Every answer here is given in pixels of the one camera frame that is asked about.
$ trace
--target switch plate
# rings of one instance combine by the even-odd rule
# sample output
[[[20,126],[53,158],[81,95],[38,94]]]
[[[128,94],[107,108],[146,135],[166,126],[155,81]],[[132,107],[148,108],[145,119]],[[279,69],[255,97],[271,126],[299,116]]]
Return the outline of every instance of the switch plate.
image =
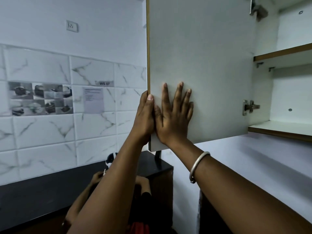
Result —
[[[78,24],[72,21],[66,21],[66,30],[78,33]]]

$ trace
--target silver bangle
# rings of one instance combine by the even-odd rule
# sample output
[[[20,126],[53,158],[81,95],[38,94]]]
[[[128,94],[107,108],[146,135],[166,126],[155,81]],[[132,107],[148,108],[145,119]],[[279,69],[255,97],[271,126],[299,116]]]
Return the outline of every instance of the silver bangle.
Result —
[[[209,153],[209,152],[203,152],[203,153],[199,156],[199,158],[196,160],[196,162],[194,163],[194,165],[193,165],[193,167],[192,167],[192,169],[191,169],[191,171],[190,171],[190,182],[191,182],[192,184],[194,184],[194,183],[196,182],[196,181],[195,181],[195,178],[193,177],[194,172],[195,172],[195,170],[196,170],[198,164],[200,163],[200,161],[201,161],[201,160],[203,159],[203,157],[205,157],[207,154],[210,156],[210,153]]]

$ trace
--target left hand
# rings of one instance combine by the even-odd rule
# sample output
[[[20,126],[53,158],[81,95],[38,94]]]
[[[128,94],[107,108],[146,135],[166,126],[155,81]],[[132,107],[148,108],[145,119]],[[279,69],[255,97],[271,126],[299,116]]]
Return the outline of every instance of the left hand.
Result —
[[[150,135],[154,132],[153,108],[154,97],[145,91],[141,95],[135,122],[130,133],[142,146],[148,143]]]
[[[96,183],[99,183],[102,180],[103,177],[103,173],[104,172],[97,172],[96,174],[93,175],[92,179],[91,179],[91,185],[94,185]]]

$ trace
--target countertop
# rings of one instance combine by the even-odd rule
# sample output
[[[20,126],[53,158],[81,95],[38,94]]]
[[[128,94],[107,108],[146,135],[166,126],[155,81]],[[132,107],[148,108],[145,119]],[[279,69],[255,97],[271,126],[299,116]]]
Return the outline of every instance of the countertop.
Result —
[[[105,168],[103,161],[0,186],[0,231],[70,206],[93,174]],[[143,151],[137,174],[150,177],[172,168]]]

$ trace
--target open cabinet door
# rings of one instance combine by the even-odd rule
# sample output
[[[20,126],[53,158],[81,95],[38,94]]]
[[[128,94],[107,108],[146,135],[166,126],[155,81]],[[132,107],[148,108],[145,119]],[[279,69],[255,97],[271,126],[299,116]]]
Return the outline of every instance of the open cabinet door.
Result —
[[[161,107],[166,82],[193,90],[188,138],[200,143],[246,134],[256,17],[250,0],[146,0],[148,89]],[[151,151],[166,149],[154,134]]]

